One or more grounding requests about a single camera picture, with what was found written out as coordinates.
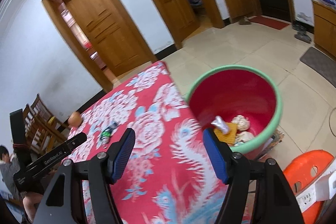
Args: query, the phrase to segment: gray shirt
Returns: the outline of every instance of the gray shirt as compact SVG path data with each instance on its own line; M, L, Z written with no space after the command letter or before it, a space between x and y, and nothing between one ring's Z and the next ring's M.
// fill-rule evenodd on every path
M0 162L0 172L2 174L2 180L7 186L8 190L13 195L14 199L21 199L21 195L17 190L13 175L20 170L20 163L16 156L12 158L10 163L5 163L4 161Z

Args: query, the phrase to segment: blue gripper pad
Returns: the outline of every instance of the blue gripper pad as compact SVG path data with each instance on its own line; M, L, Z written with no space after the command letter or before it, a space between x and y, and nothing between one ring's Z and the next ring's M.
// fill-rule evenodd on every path
M112 179L114 182L119 180L124 173L129 157L132 153L135 143L135 133L132 131L121 144L118 155L113 162Z
M207 151L211 164L215 170L217 178L219 178L224 184L228 183L228 175L226 173L226 163L219 152L219 147L216 145L216 141L213 138L217 138L216 135L210 133L209 129L203 131L203 144Z

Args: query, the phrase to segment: plastic bucket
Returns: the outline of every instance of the plastic bucket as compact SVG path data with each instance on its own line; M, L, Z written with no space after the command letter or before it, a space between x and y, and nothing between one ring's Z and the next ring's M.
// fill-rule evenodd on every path
M186 100L203 130L213 127L211 122L217 115L226 122L236 115L247 117L251 123L247 131L255 138L231 146L232 151L242 154L260 152L282 115L276 84L260 70L242 65L226 65L203 74L193 84Z

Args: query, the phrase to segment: orange ball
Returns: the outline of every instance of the orange ball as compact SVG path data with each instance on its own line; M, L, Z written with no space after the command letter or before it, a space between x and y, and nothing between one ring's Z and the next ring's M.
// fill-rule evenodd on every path
M68 124L71 127L78 128L81 125L81 123L82 123L82 116L80 115L80 113L78 111L73 112L68 119Z

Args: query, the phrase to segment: black hair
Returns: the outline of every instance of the black hair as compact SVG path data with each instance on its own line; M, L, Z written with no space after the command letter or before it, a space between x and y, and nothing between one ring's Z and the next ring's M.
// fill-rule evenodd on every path
M9 152L6 147L4 147L3 145L0 145L0 160L2 160L3 154L9 155Z

